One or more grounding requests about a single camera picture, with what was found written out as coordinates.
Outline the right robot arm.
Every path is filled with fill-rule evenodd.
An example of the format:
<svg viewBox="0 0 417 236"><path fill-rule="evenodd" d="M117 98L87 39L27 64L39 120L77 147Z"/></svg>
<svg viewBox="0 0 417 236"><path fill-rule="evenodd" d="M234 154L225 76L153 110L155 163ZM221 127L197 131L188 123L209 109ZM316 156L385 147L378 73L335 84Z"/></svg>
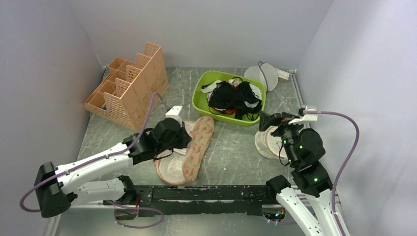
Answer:
<svg viewBox="0 0 417 236"><path fill-rule="evenodd" d="M316 122L318 114L308 108L301 108L298 115L260 112L259 130L276 128L271 135L281 138L281 150L287 155L287 165L293 168L293 180L313 212L282 175L267 181L265 196L270 203L281 204L307 236L348 236L349 231L336 206L335 185L319 161L326 153L322 138L314 129L303 127Z"/></svg>

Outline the floral mesh laundry bag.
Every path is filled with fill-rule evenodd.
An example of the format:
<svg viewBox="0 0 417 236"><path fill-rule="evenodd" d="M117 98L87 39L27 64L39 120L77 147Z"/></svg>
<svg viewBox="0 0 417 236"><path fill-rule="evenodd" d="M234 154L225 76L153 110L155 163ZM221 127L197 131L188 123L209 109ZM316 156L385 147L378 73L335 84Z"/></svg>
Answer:
<svg viewBox="0 0 417 236"><path fill-rule="evenodd" d="M215 130L214 119L203 116L196 121L186 121L185 129L191 137L187 147L166 150L154 161L158 176L170 185L183 185L197 178Z"/></svg>

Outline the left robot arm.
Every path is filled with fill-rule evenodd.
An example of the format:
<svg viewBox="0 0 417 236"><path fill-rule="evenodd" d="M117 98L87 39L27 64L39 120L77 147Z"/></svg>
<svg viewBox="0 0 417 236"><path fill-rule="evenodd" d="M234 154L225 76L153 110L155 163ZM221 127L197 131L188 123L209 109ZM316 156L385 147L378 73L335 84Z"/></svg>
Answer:
<svg viewBox="0 0 417 236"><path fill-rule="evenodd" d="M115 146L91 157L70 164L40 166L35 185L40 214L44 218L57 216L72 205L112 200L128 205L137 198L137 191L128 176L95 181L109 172L155 160L166 150L186 148L192 138L173 118L166 118L154 128L134 133Z"/></svg>

